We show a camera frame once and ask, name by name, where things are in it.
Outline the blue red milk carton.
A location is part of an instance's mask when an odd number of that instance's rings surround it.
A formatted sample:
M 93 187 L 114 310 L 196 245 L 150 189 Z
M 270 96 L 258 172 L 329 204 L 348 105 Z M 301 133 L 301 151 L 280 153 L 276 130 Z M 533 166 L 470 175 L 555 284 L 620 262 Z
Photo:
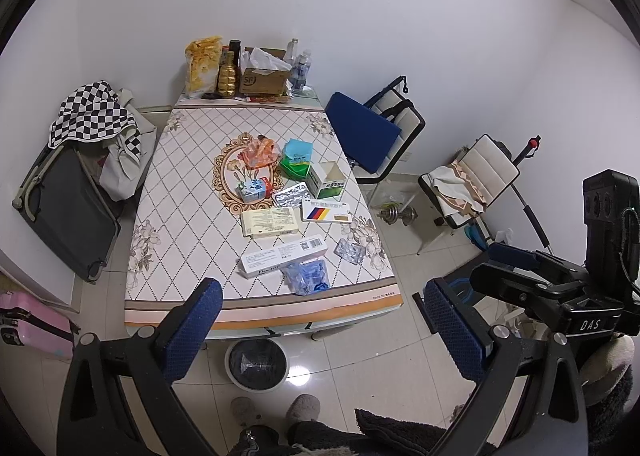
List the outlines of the blue red milk carton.
M 272 185 L 268 178 L 248 179 L 241 181 L 236 187 L 236 193 L 245 204 L 253 204 L 268 198 L 272 192 Z

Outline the gold bottle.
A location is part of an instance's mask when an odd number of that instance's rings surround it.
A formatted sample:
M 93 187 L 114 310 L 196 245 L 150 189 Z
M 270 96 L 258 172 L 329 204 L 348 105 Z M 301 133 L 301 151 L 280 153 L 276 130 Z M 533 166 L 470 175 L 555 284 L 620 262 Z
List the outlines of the gold bottle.
M 217 92 L 221 98 L 235 97 L 235 76 L 234 52 L 228 49 L 218 72 Z

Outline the grey slipper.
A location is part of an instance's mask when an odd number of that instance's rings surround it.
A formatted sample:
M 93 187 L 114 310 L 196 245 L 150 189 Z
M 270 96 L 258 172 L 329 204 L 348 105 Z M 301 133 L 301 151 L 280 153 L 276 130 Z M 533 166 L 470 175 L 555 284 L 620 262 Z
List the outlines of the grey slipper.
M 317 421 L 321 412 L 318 398 L 311 394 L 299 395 L 288 408 L 285 419 L 289 426 L 299 422 Z
M 246 396 L 237 396 L 231 401 L 230 410 L 235 422 L 243 429 L 257 424 L 260 414 L 254 402 Z

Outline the cream flat medicine box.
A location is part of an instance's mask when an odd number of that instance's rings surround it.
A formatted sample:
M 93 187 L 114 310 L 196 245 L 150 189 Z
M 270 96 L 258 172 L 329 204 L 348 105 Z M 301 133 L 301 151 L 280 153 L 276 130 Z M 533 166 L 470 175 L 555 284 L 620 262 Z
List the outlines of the cream flat medicine box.
M 291 207 L 244 211 L 241 227 L 243 235 L 251 237 L 290 234 L 299 230 L 296 210 Z

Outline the green white open box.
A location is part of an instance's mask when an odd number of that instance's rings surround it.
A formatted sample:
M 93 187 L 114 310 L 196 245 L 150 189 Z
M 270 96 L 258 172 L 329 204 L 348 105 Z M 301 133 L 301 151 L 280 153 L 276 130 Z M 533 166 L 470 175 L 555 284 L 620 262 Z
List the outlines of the green white open box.
M 340 196 L 346 181 L 336 161 L 311 164 L 306 177 L 308 191 L 314 199 Z

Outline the white striped medicine box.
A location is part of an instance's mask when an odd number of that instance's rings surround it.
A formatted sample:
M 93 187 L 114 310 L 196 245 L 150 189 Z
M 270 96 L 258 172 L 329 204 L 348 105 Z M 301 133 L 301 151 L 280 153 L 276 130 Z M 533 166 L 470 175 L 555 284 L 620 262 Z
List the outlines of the white striped medicine box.
M 302 218 L 308 222 L 351 223 L 352 212 L 349 203 L 304 198 Z

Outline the yellow snack bag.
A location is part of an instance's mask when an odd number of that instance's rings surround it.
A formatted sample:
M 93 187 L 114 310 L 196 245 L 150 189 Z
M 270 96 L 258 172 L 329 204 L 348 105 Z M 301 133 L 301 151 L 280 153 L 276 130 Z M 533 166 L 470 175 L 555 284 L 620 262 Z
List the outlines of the yellow snack bag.
M 196 39 L 186 46 L 186 96 L 189 99 L 201 98 L 216 90 L 221 54 L 219 35 Z

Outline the clear water bottle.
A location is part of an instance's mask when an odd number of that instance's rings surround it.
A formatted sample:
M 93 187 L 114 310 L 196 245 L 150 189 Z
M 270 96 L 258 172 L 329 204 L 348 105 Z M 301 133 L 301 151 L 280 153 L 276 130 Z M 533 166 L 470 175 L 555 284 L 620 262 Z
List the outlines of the clear water bottle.
M 290 83 L 291 89 L 296 94 L 302 92 L 304 88 L 307 86 L 307 77 L 311 67 L 311 51 L 304 50 L 300 53 L 295 59 L 291 75 L 290 75 Z

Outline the white tote bag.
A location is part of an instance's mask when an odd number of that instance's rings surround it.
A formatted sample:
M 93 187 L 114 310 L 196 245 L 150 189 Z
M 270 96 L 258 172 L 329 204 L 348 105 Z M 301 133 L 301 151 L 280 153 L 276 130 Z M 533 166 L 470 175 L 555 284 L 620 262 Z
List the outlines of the white tote bag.
M 102 142 L 108 154 L 99 183 L 114 202 L 133 197 L 142 186 L 157 139 L 157 128 L 134 107 L 132 92 L 122 88 L 118 98 L 119 104 L 134 117 L 136 126 Z

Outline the large silver blister pack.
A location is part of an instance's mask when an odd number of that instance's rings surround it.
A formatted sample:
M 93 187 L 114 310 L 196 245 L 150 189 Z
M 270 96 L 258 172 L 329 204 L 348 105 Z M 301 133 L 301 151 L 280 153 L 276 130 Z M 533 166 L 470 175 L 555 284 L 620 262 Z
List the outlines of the large silver blister pack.
M 296 183 L 291 185 L 291 187 L 277 191 L 272 195 L 273 204 L 281 208 L 297 207 L 305 198 L 311 199 L 311 195 L 305 182 Z

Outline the long white box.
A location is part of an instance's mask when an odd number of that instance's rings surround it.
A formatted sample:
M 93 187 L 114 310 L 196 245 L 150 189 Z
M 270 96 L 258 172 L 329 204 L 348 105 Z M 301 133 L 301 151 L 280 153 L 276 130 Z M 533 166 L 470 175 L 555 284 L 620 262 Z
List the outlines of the long white box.
M 278 244 L 241 257 L 241 272 L 250 279 L 262 274 L 278 271 L 293 262 L 304 262 L 326 253 L 328 247 L 320 235 L 303 237 L 296 241 Z

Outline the grey left slipper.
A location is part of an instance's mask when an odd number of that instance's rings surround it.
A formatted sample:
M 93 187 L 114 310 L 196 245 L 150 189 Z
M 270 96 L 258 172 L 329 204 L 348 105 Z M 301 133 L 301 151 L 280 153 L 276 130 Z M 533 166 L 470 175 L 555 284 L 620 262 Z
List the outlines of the grey left slipper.
M 231 401 L 230 410 L 235 422 L 243 429 L 257 424 L 260 414 L 254 402 L 246 396 L 237 396 Z

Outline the black suitcase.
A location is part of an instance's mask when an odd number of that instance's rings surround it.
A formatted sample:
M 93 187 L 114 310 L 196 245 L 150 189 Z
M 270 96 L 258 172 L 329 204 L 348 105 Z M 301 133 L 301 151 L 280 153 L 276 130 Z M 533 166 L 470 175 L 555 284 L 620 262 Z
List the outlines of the black suitcase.
M 44 147 L 12 206 L 81 280 L 93 283 L 100 277 L 120 224 L 77 146 Z

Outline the blue plastic wrapper bag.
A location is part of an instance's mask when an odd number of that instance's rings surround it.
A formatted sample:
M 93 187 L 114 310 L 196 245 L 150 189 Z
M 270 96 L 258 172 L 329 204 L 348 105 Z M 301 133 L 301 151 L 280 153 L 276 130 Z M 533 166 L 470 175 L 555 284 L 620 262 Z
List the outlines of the blue plastic wrapper bag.
M 294 295 L 305 297 L 330 289 L 329 273 L 323 259 L 292 262 L 281 271 Z

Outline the dumbbell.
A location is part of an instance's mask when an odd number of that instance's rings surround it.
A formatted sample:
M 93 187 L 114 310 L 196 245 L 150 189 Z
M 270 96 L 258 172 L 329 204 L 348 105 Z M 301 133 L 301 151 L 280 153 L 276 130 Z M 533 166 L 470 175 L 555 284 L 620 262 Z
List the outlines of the dumbbell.
M 386 224 L 392 225 L 396 222 L 401 222 L 405 227 L 408 227 L 409 224 L 416 220 L 418 213 L 410 205 L 387 203 L 381 207 L 378 216 Z

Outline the checkered cloth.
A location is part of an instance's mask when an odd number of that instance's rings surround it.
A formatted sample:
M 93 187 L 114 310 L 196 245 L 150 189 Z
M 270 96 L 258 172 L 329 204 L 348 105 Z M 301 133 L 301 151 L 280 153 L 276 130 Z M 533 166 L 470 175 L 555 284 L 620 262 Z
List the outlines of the checkered cloth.
M 141 157 L 140 132 L 134 115 L 119 102 L 106 80 L 77 88 L 60 105 L 50 125 L 48 146 L 63 142 L 96 143 L 115 140 L 136 163 Z

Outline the blue green plastic bag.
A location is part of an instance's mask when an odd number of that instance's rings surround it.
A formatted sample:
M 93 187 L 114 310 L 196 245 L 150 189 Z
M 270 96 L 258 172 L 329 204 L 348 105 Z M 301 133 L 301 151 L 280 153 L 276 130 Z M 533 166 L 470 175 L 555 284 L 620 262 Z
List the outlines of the blue green plastic bag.
M 282 150 L 280 170 L 291 180 L 304 181 L 311 165 L 314 147 L 310 142 L 288 140 Z

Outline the cardboard shipping box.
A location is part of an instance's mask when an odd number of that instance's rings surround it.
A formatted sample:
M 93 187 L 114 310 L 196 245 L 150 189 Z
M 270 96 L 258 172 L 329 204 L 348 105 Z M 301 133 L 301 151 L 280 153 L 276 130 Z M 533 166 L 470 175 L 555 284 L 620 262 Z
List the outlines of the cardboard shipping box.
M 283 57 L 284 50 L 245 47 L 240 59 L 240 94 L 282 96 L 292 70 Z

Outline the grey right slipper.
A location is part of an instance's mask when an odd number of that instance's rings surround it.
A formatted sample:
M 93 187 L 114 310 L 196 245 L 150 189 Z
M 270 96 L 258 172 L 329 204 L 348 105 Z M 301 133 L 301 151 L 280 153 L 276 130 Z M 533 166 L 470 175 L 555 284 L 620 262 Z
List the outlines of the grey right slipper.
M 318 398 L 311 394 L 299 395 L 288 408 L 285 419 L 289 426 L 299 422 L 317 421 L 321 412 Z

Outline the white trash bin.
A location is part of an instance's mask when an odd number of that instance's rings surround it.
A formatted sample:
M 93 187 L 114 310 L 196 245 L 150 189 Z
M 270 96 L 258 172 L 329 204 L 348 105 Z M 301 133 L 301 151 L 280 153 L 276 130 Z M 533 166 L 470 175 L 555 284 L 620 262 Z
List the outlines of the white trash bin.
M 267 338 L 239 340 L 224 354 L 229 379 L 245 391 L 277 389 L 288 377 L 289 367 L 282 346 Z

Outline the patterned tablecloth table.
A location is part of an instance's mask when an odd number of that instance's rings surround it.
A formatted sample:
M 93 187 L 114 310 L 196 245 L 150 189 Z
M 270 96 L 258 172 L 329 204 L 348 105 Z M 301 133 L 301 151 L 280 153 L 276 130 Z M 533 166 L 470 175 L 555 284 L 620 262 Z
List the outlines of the patterned tablecloth table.
M 215 338 L 346 326 L 401 306 L 369 207 L 317 100 L 181 99 L 142 189 L 129 328 L 157 325 L 205 279 Z

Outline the white chair with cloth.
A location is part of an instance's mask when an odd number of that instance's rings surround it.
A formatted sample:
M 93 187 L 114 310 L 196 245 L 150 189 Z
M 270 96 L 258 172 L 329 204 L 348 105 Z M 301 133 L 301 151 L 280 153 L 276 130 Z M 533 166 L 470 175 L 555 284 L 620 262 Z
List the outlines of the white chair with cloth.
M 436 210 L 436 239 L 486 213 L 520 176 L 506 145 L 484 133 L 449 164 L 418 177 L 418 186 Z

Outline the pink case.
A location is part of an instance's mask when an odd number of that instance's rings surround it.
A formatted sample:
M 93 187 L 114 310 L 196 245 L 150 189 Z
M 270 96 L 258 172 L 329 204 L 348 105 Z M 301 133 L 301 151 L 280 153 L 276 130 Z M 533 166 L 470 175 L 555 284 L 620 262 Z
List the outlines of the pink case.
M 3 291 L 0 298 L 1 340 L 8 346 L 28 346 L 70 360 L 78 326 L 66 315 L 31 294 Z

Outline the small pill blister pack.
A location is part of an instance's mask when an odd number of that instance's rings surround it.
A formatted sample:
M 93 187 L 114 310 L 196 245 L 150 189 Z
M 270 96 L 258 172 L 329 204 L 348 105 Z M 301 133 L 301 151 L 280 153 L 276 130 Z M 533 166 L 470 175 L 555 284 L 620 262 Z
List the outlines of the small pill blister pack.
M 340 239 L 334 248 L 334 254 L 352 265 L 361 265 L 365 253 L 363 246 L 348 239 Z

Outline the orange plastic wrapper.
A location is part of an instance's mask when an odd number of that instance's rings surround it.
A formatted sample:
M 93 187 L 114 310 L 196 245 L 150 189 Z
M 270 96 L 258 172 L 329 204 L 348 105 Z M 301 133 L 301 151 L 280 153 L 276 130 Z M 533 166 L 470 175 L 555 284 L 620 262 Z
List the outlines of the orange plastic wrapper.
M 258 135 L 239 154 L 239 159 L 249 169 L 259 169 L 277 164 L 280 157 L 280 146 L 265 135 Z

